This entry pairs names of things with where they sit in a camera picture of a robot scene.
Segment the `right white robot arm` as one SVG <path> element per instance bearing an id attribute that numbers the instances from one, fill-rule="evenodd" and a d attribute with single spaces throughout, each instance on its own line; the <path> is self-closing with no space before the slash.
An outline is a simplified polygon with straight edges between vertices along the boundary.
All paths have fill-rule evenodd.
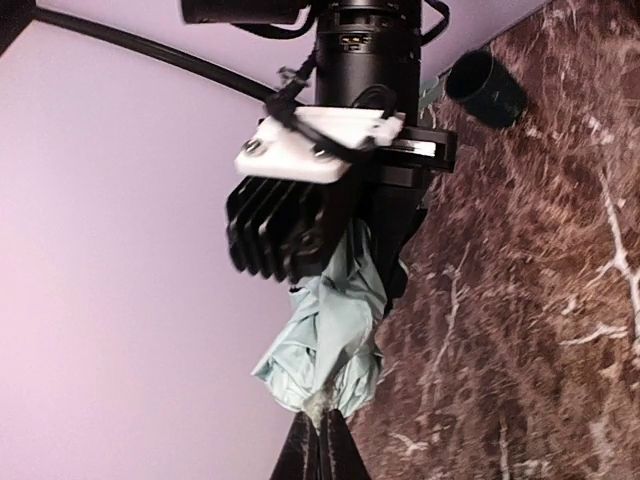
<path id="1" fill-rule="evenodd" d="M 422 224 L 435 171 L 454 168 L 454 133 L 418 123 L 419 1 L 185 1 L 188 24 L 225 23 L 270 39 L 316 33 L 235 160 L 226 202 L 234 267 L 295 283 L 318 275 L 363 223 L 387 295 L 407 283 L 399 255 Z"/>

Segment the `mint green folding umbrella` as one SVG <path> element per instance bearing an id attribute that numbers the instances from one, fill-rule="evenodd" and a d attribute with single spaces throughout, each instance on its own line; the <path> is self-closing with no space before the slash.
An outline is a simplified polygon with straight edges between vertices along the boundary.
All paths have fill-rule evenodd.
<path id="1" fill-rule="evenodd" d="M 291 317 L 251 373 L 283 408 L 349 417 L 374 397 L 387 295 L 370 244 L 366 224 L 352 221 L 323 272 L 290 288 Z"/>

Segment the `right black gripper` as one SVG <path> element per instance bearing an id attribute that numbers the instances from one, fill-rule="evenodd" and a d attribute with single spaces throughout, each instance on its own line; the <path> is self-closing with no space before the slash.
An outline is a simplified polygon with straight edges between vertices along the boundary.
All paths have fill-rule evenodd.
<path id="1" fill-rule="evenodd" d="M 354 255 L 369 252 L 386 298 L 403 296 L 408 274 L 400 265 L 400 253 L 423 223 L 428 207 L 425 195 L 438 172 L 455 169 L 457 134 L 405 126 L 373 135 L 376 153 L 364 170 L 363 191 L 347 245 Z M 362 221 L 369 231 L 366 248 L 358 246 L 353 231 Z"/>

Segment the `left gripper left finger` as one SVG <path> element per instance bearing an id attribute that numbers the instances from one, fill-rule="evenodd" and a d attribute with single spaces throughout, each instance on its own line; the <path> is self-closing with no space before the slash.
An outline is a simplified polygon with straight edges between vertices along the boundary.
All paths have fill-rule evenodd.
<path id="1" fill-rule="evenodd" d="M 311 418 L 298 412 L 293 419 L 270 480 L 316 480 L 319 438 Z"/>

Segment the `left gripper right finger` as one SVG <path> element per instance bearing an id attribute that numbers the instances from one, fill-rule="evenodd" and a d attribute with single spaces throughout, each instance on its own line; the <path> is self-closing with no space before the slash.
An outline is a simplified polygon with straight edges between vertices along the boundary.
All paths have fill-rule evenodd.
<path id="1" fill-rule="evenodd" d="M 338 409 L 327 410 L 321 417 L 319 478 L 370 480 L 346 420 Z"/>

